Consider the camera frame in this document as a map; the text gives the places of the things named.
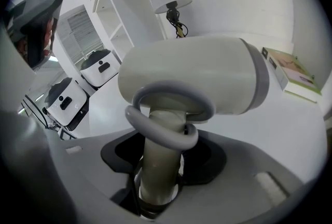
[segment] cylindrical joint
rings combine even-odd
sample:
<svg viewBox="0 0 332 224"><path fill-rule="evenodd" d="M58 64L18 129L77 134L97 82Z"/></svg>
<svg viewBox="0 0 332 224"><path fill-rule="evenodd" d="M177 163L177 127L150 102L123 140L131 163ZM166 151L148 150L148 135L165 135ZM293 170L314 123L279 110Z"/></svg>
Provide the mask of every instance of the cylindrical joint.
<svg viewBox="0 0 332 224"><path fill-rule="evenodd" d="M186 113L151 109L149 118L161 126L183 133ZM141 197L153 205L169 203L180 167L181 151L162 147L145 139L141 178Z"/></svg>

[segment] white table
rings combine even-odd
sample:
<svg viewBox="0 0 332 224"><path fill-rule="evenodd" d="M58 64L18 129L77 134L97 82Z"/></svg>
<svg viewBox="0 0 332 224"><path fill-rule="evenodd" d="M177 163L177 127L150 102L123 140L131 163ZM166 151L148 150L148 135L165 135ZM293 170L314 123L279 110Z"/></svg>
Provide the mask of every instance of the white table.
<svg viewBox="0 0 332 224"><path fill-rule="evenodd" d="M270 88L261 106L239 116L215 116L197 128L259 147L306 183L318 175L326 159L323 114L317 104L282 92L268 69ZM114 77L90 98L92 136L131 128L125 118L128 103L117 80Z"/></svg>

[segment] cable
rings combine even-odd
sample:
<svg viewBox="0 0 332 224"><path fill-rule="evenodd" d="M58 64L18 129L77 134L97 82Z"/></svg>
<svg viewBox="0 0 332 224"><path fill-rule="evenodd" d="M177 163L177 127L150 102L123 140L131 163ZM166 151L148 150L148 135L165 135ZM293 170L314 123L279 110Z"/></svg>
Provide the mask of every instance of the cable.
<svg viewBox="0 0 332 224"><path fill-rule="evenodd" d="M26 112L26 109L25 109L25 107L24 107L23 103L21 103L21 105L22 105L22 107L23 107L23 109L24 109L24 111L25 111L25 113L26 113L26 116L28 116L28 117L29 117L29 114L27 114L27 112Z"/></svg>
<svg viewBox="0 0 332 224"><path fill-rule="evenodd" d="M166 13L166 19L172 24L173 27L175 27L176 30L176 38L182 38L182 37L186 37L188 35L188 27L179 22L179 17L180 17L180 13L179 11L176 10L176 8L170 8L169 10L167 10ZM183 28L182 26L184 26L187 30L186 34L183 34Z"/></svg>
<svg viewBox="0 0 332 224"><path fill-rule="evenodd" d="M31 110L31 108L29 107L29 105L26 103L26 101L25 100L23 100L23 102L27 105L27 107L29 108L29 110L36 116L36 118L45 126L45 128L47 129L47 127L46 127L46 125L42 122L42 120L40 120L39 118L38 118L38 116L34 113L34 111L33 110Z"/></svg>
<svg viewBox="0 0 332 224"><path fill-rule="evenodd" d="M32 103L33 106L35 106L35 108L39 111L40 115L43 117L44 121L45 121L45 127L46 129L48 129L48 126L47 126L47 121L46 121L46 118L45 116L43 115L43 113L40 111L40 109L38 108L38 106L27 96L25 95L25 97Z"/></svg>

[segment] book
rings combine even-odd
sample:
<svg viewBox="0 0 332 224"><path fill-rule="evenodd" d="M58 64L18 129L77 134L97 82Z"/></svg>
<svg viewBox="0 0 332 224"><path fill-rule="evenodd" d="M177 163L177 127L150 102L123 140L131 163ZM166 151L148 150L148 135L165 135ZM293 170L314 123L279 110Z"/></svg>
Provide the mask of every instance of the book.
<svg viewBox="0 0 332 224"><path fill-rule="evenodd" d="M274 69L274 73L283 91L317 102L321 91L313 77L292 54L263 48L262 55Z"/></svg>

